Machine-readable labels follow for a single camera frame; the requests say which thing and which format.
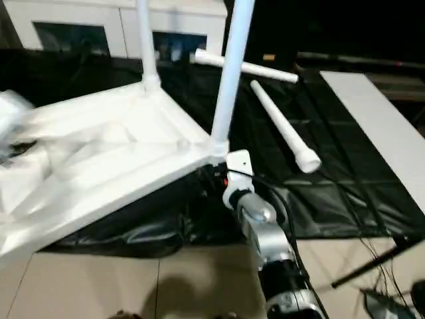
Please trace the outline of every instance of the tiled floor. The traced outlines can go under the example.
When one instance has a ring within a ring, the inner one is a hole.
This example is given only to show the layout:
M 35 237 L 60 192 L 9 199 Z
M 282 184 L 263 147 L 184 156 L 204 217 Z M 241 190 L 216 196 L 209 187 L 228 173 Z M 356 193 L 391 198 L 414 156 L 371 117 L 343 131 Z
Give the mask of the tiled floor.
M 392 241 L 373 245 L 384 251 Z M 299 249 L 329 317 L 368 318 L 359 287 L 371 287 L 377 271 L 337 290 L 329 285 L 370 259 L 363 244 L 300 241 Z M 425 278 L 424 263 L 425 245 L 396 259 L 401 290 Z M 120 309 L 147 319 L 214 318 L 229 311 L 246 319 L 266 316 L 252 256 L 243 246 L 183 249 L 161 260 L 36 254 L 0 271 L 0 319 L 106 319 Z

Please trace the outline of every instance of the black tarp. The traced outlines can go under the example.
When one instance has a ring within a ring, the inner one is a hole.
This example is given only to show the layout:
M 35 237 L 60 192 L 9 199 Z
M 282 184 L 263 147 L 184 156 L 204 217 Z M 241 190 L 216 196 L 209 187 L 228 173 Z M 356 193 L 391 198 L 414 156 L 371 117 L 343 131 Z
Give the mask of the black tarp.
M 0 90 L 16 90 L 37 106 L 141 78 L 136 60 L 15 51 L 0 51 L 0 60 Z M 220 70 L 181 64 L 159 66 L 159 73 L 164 90 L 209 132 Z M 231 149 L 249 150 L 256 175 L 280 184 L 279 191 L 295 217 L 298 238 L 422 236 L 423 212 L 318 73 L 304 72 L 297 85 L 257 78 L 322 159 L 321 169 L 309 175 L 300 172 L 252 93 L 253 78 L 243 75 L 240 81 Z M 156 257 L 187 243 L 240 240 L 229 211 L 219 197 L 205 197 L 205 191 L 194 173 L 49 249 Z

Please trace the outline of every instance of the white panel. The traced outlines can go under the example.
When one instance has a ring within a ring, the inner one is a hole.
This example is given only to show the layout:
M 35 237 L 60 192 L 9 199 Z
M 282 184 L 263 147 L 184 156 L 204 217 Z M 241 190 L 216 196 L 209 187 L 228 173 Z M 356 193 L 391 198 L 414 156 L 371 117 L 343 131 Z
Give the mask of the white panel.
M 425 212 L 425 139 L 364 74 L 321 75 Z
M 135 9 L 120 9 L 127 53 L 130 58 L 140 58 L 140 42 Z M 207 51 L 221 55 L 226 17 L 182 13 L 180 11 L 151 10 L 153 31 L 206 35 Z
M 110 54 L 127 56 L 118 9 L 24 1 L 6 1 L 5 6 L 26 49 L 43 49 L 33 22 L 97 25 L 105 29 Z

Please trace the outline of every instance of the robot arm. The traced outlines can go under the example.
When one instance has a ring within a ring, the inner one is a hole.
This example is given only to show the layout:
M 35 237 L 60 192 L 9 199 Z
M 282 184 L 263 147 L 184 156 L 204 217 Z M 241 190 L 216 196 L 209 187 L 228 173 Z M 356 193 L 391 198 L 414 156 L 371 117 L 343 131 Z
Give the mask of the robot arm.
M 227 168 L 252 175 L 246 150 L 230 153 Z M 266 298 L 268 318 L 327 318 L 309 289 L 296 254 L 276 221 L 276 210 L 255 193 L 247 175 L 230 171 L 224 204 L 236 215 L 249 245 L 256 253 L 258 276 Z

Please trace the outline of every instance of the white pipe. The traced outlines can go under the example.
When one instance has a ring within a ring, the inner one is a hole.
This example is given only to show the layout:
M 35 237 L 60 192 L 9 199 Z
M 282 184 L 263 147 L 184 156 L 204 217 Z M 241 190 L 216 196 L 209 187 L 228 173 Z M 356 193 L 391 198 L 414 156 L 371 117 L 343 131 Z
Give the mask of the white pipe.
M 143 83 L 146 90 L 155 90 L 161 86 L 161 81 L 155 63 L 155 49 L 153 47 L 153 35 L 149 22 L 149 6 L 147 5 L 147 0 L 137 0 L 137 17 L 139 19 Z
M 224 57 L 208 53 L 206 50 L 197 49 L 191 62 L 199 64 L 207 64 L 222 68 L 224 65 Z M 275 70 L 274 68 L 266 68 L 257 64 L 248 62 L 242 63 L 242 72 L 263 76 L 265 78 L 274 78 L 279 81 L 286 81 L 296 83 L 298 81 L 298 75 L 294 73 L 284 72 Z
M 227 141 L 254 4 L 255 0 L 236 0 L 234 3 L 226 60 L 212 124 L 211 138 L 216 142 Z
M 276 125 L 286 143 L 293 151 L 298 167 L 304 173 L 312 173 L 317 170 L 321 165 L 319 156 L 317 156 L 317 154 L 304 143 L 292 125 L 279 111 L 279 108 L 273 103 L 272 99 L 267 95 L 266 91 L 264 91 L 257 81 L 251 82 L 251 88 L 254 90 L 274 125 Z

